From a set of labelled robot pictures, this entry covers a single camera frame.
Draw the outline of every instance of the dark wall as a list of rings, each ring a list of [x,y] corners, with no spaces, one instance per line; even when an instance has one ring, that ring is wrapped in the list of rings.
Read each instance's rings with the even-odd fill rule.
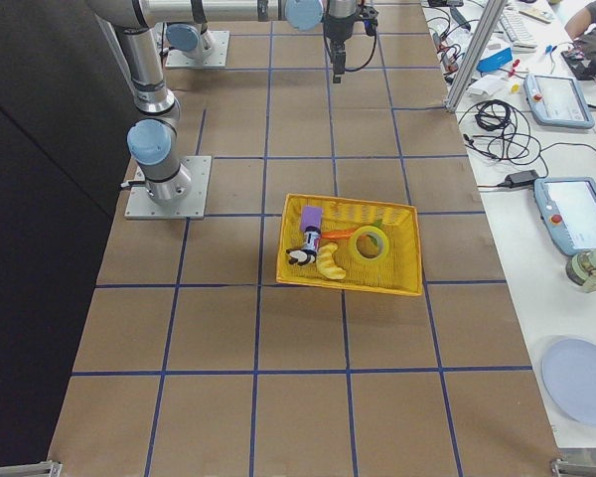
[[[0,0],[0,466],[47,457],[134,120],[81,0]]]

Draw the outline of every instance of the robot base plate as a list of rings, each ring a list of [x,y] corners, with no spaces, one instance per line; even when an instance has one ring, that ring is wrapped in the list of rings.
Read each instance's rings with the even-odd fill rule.
[[[214,51],[207,58],[197,61],[186,57],[179,50],[173,50],[168,53],[166,68],[171,70],[177,68],[187,68],[189,70],[225,68],[227,47],[229,46],[229,32],[212,30],[212,36],[215,39]]]
[[[131,220],[185,219],[200,220],[206,213],[208,185],[212,169],[212,156],[184,156],[181,158],[192,175],[191,191],[176,203],[162,205],[154,202],[144,187],[130,191],[125,217]],[[137,170],[136,181],[143,181],[143,173]]]

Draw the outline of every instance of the blue plate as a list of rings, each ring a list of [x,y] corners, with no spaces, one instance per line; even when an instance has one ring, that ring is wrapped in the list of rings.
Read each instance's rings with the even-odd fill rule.
[[[596,346],[559,341],[545,352],[541,371],[554,402],[572,419],[596,426]]]

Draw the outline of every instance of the yellow tray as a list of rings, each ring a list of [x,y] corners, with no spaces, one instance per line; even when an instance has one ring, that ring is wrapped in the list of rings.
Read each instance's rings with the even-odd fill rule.
[[[336,240],[338,250],[334,253],[334,260],[347,271],[344,280],[325,278],[318,273],[314,263],[290,265],[286,250],[303,243],[300,217],[304,206],[323,209],[323,233],[367,226],[381,220],[380,228],[388,237],[390,251],[379,262],[359,263],[349,254],[348,240]],[[327,240],[323,239],[321,245],[325,243]],[[394,295],[420,295],[421,252],[416,209],[402,204],[289,194],[282,213],[276,281]]]

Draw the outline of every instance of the banana toy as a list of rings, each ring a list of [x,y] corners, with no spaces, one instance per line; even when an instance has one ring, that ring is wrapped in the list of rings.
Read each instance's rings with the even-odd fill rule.
[[[343,280],[347,273],[334,262],[334,251],[338,249],[338,244],[329,242],[318,248],[316,257],[316,269],[330,280]]]

